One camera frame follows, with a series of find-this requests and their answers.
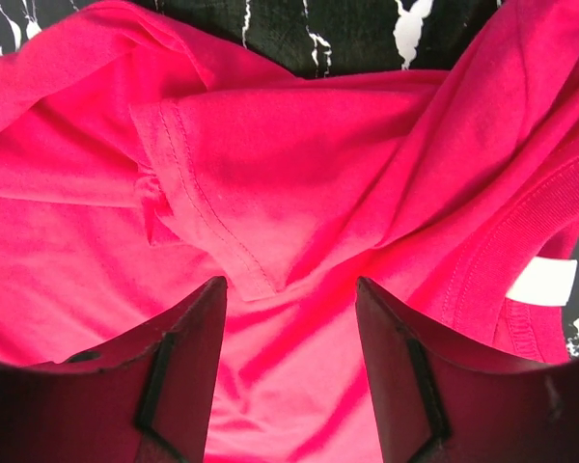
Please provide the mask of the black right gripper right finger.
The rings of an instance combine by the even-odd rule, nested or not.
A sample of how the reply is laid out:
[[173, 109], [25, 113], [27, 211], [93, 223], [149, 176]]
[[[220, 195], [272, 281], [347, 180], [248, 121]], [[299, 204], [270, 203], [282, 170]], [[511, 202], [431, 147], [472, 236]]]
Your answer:
[[384, 461], [579, 462], [579, 360], [491, 348], [367, 278], [356, 315]]

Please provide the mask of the red t-shirt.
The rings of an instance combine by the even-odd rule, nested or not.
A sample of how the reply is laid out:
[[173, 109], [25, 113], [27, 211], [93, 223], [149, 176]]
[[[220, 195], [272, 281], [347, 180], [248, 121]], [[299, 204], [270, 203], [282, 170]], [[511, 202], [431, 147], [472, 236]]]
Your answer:
[[0, 57], [0, 361], [63, 360], [214, 276], [208, 462], [377, 462], [352, 316], [368, 276], [529, 360], [510, 300], [579, 236], [579, 1], [508, 1], [449, 71], [305, 80], [102, 1]]

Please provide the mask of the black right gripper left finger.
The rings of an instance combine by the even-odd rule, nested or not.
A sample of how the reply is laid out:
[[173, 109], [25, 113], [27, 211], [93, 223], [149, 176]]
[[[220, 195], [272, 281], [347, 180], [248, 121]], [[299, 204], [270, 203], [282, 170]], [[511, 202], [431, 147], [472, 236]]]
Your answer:
[[62, 363], [0, 362], [0, 462], [200, 462], [227, 308], [216, 277]]

